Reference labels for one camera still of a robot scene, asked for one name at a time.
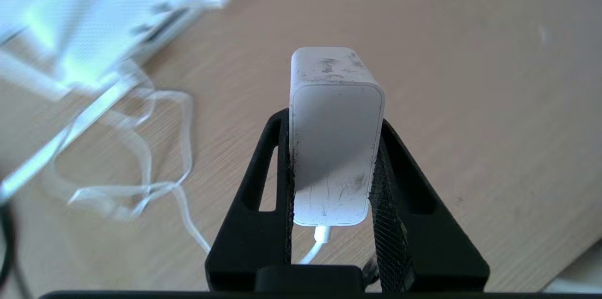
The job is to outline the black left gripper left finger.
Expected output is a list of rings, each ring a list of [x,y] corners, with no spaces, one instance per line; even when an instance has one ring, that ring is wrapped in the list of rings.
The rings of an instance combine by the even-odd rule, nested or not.
[[[259,210],[273,153],[277,198],[273,211]],[[271,115],[246,173],[205,260],[211,290],[253,290],[258,271],[292,262],[293,170],[289,110]]]

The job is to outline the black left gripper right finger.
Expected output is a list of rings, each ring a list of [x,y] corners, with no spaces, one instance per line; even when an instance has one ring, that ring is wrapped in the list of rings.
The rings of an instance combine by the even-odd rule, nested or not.
[[[383,292],[482,292],[490,267],[383,121],[372,178],[372,223]]]

